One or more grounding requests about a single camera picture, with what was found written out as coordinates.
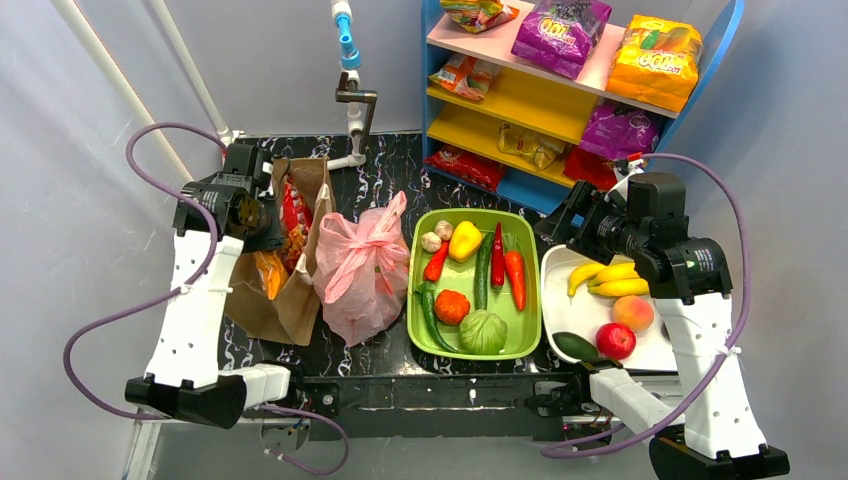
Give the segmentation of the red candy bag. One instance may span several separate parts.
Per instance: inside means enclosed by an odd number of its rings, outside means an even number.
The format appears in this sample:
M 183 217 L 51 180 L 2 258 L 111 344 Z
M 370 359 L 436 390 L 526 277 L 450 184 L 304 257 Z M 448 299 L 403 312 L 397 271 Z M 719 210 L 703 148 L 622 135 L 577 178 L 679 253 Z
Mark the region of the red candy bag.
M 291 273 L 306 249 L 314 216 L 307 205 L 306 197 L 290 176 L 284 177 L 282 193 L 280 219 L 286 230 L 286 236 L 281 261 L 285 269 Z

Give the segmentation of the orange honey dijon bag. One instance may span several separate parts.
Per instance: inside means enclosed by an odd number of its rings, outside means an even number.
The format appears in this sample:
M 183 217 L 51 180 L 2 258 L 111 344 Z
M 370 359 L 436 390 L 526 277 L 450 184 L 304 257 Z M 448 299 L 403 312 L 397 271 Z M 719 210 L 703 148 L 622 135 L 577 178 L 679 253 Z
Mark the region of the orange honey dijon bag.
M 275 251 L 253 252 L 252 257 L 259 274 L 263 292 L 269 301 L 274 301 L 289 279 L 289 272 Z

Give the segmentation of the pink plastic grocery bag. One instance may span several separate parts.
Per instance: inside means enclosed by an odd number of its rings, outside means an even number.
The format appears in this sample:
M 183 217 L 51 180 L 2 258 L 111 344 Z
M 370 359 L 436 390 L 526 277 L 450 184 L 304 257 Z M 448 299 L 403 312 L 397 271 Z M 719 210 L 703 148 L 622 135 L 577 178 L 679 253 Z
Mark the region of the pink plastic grocery bag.
M 314 288 L 330 330 L 352 347 L 386 330 L 405 305 L 410 248 L 402 232 L 406 194 L 363 212 L 319 224 Z

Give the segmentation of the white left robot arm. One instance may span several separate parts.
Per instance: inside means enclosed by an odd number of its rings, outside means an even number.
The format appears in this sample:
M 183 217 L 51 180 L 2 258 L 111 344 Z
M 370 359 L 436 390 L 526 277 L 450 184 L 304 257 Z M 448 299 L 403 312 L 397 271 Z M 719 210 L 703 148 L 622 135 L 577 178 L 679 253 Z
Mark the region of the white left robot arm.
M 244 411 L 284 399 L 291 371 L 280 364 L 222 371 L 217 347 L 230 280 L 244 253 L 281 246 L 274 157 L 232 144 L 221 170 L 180 191 L 172 226 L 175 260 L 156 348 L 127 401 L 186 422 L 233 427 Z

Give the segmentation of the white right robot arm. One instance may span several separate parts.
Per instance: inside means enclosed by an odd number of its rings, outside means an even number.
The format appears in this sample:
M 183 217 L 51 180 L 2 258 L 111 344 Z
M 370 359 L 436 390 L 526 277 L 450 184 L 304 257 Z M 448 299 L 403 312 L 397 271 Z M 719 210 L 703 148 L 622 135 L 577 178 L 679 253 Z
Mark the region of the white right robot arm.
M 768 443 L 747 398 L 736 347 L 743 319 L 732 318 L 726 256 L 689 234 L 686 189 L 669 173 L 632 175 L 624 193 L 581 180 L 542 231 L 588 259 L 635 263 L 670 336 L 686 397 L 670 407 L 617 360 L 577 365 L 578 398 L 610 410 L 634 440 L 646 442 L 660 479 L 766 479 L 790 470 Z

